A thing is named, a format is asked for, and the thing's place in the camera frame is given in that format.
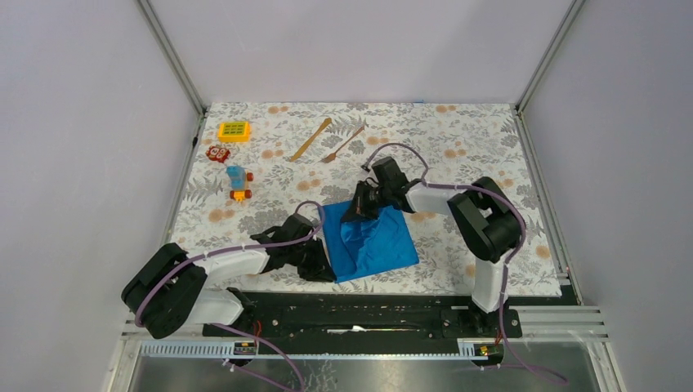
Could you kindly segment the blue cloth napkin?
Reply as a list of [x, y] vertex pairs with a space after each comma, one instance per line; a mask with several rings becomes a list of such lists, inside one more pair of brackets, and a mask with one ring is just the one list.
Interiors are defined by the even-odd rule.
[[342, 223], [349, 205], [343, 202], [324, 206], [324, 241], [337, 283], [419, 263], [401, 211], [384, 207], [376, 220]]

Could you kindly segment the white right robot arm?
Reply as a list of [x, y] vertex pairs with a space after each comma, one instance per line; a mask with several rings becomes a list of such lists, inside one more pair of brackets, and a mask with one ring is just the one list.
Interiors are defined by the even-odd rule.
[[385, 157], [371, 167], [375, 182], [357, 183], [341, 223], [375, 221], [392, 207], [401, 212], [432, 212], [451, 216], [467, 248], [476, 258], [472, 302], [468, 315], [471, 330], [489, 336], [501, 325], [500, 310], [506, 299], [506, 264], [525, 240], [526, 225], [499, 185], [482, 176], [470, 185], [434, 184], [423, 178], [409, 180], [394, 158]]

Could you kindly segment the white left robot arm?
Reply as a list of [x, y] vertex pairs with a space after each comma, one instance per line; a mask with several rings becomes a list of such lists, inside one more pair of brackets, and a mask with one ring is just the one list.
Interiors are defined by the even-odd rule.
[[336, 275], [316, 231], [307, 218], [294, 213], [246, 243], [194, 257], [177, 243], [166, 243], [126, 284], [121, 299], [134, 313], [136, 325], [154, 339], [171, 336], [185, 325], [212, 323], [242, 336], [253, 327], [252, 311], [219, 285], [286, 265], [308, 282], [334, 282]]

